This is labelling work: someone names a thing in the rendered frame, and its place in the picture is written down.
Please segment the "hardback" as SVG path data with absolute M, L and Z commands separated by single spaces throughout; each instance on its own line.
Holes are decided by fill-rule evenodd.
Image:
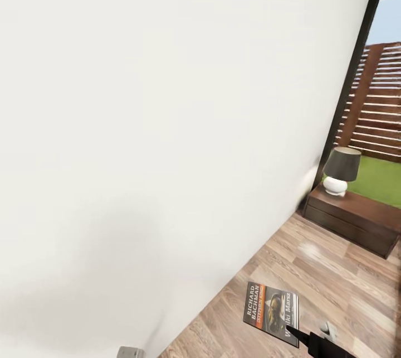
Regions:
M 299 349 L 299 297 L 273 287 L 248 282 L 243 322 Z

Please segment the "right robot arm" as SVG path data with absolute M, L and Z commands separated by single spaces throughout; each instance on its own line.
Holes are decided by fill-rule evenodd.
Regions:
M 307 352 L 314 358 L 356 358 L 336 344 L 339 334 L 333 324 L 320 321 L 318 325 L 321 330 L 319 336 L 313 332 L 308 335 L 288 325 L 286 329 L 308 347 Z

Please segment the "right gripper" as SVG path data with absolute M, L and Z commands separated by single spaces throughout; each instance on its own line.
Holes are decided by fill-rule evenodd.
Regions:
M 313 332 L 308 335 L 288 325 L 286 329 L 308 347 L 307 352 L 314 358 L 346 358 L 349 354 L 342 347 Z

